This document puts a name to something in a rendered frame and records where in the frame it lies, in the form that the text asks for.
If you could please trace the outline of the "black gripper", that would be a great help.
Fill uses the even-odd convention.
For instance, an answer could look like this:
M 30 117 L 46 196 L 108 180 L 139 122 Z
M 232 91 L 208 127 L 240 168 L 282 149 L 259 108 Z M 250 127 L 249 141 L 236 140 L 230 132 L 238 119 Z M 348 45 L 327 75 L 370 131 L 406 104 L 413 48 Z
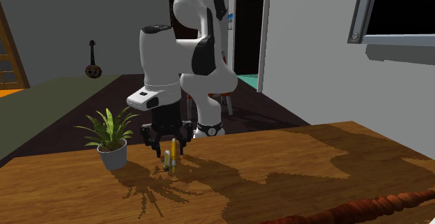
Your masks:
M 191 121 L 181 120 L 180 102 L 163 105 L 151 110 L 152 123 L 143 124 L 140 134 L 144 144 L 161 157 L 160 139 L 162 135 L 176 135 L 179 143 L 179 152 L 182 156 L 187 143 L 192 140 L 193 126 Z

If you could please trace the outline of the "green plant in white pot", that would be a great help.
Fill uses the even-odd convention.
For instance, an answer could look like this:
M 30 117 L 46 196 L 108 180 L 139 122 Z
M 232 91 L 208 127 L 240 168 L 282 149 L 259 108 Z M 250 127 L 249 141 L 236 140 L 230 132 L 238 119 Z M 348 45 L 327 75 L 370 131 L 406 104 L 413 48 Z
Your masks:
M 109 171 L 121 169 L 127 162 L 128 139 L 134 134 L 127 126 L 131 118 L 137 117 L 134 113 L 126 114 L 128 109 L 129 107 L 123 108 L 117 115 L 114 115 L 108 108 L 105 109 L 104 114 L 96 111 L 102 121 L 86 115 L 92 127 L 75 126 L 75 128 L 88 130 L 95 134 L 84 137 L 88 140 L 85 147 L 95 146 L 105 168 Z

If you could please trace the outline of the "red stool with white legs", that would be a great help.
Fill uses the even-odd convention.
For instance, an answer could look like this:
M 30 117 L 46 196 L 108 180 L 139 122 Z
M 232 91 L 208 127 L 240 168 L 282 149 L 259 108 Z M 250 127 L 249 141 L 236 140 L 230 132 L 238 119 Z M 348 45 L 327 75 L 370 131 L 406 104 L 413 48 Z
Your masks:
M 227 106 L 227 110 L 228 110 L 228 114 L 230 116 L 233 115 L 233 107 L 232 107 L 232 103 L 231 103 L 231 93 L 225 93 L 225 94 L 209 94 L 208 95 L 210 98 L 217 98 L 220 97 L 221 100 L 221 104 L 222 105 L 226 105 Z M 188 94 L 187 98 L 187 118 L 191 119 L 192 118 L 192 104 L 193 104 L 193 99 L 192 97 Z

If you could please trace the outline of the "dark brown banjo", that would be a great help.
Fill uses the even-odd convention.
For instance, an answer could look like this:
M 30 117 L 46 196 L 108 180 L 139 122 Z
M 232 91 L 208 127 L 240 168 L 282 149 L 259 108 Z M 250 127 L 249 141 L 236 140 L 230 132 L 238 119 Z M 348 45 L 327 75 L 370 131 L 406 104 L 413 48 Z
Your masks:
M 94 40 L 89 41 L 90 46 L 90 64 L 86 67 L 85 73 L 88 77 L 97 79 L 102 75 L 101 67 L 96 65 L 95 62 L 95 54 L 94 54 L 94 46 L 96 42 Z

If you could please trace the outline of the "wooden table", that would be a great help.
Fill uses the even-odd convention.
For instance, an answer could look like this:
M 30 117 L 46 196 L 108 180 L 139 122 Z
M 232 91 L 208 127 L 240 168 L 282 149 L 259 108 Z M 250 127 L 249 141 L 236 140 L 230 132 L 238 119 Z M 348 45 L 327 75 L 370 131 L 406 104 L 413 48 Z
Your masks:
M 142 144 L 0 168 L 0 224 L 258 224 L 358 199 L 435 191 L 435 160 L 354 122 L 193 140 L 165 172 Z

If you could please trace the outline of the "wooden shelf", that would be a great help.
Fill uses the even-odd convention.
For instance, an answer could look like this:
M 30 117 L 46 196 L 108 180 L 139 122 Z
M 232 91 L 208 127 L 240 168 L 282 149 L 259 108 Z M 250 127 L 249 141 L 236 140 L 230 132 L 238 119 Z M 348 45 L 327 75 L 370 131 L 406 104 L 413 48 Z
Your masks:
M 0 90 L 30 87 L 3 6 L 0 2 Z

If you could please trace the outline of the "reddish brown twisted rod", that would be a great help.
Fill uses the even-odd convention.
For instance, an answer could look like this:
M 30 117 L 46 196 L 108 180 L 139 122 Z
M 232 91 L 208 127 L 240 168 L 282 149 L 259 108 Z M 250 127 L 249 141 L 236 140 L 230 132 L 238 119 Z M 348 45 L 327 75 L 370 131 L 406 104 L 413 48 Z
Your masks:
M 435 200 L 435 191 L 378 196 L 374 199 L 361 199 L 341 204 L 308 217 L 286 216 L 258 224 L 357 224 L 375 220 L 380 216 L 390 216 L 395 212 L 417 207 L 429 200 Z

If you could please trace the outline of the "black wall screen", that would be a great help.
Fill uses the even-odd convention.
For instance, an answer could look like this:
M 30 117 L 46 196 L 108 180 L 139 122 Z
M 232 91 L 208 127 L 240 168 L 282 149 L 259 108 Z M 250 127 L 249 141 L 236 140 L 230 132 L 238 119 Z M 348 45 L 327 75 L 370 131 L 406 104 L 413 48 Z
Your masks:
M 174 0 L 169 0 L 169 14 L 171 27 L 174 30 L 176 39 L 196 39 L 198 36 L 198 31 L 196 29 L 191 29 L 183 26 L 175 17 L 173 11 Z

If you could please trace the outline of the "white door frame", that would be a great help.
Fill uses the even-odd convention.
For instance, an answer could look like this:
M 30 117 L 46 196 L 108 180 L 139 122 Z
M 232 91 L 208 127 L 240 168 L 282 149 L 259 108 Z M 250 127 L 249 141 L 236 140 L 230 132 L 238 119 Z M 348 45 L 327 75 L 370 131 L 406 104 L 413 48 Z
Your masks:
M 268 16 L 270 11 L 270 0 L 263 0 L 262 10 L 262 25 L 261 25 L 261 40 L 259 51 L 259 67 L 257 78 L 257 92 L 262 93 L 264 89 L 264 68 L 266 57 L 266 46 L 268 39 Z M 228 50 L 227 50 L 227 64 L 233 70 L 234 69 L 234 52 L 235 52 L 235 40 L 236 40 L 236 0 L 229 0 L 230 12 L 233 14 L 233 29 L 228 33 Z

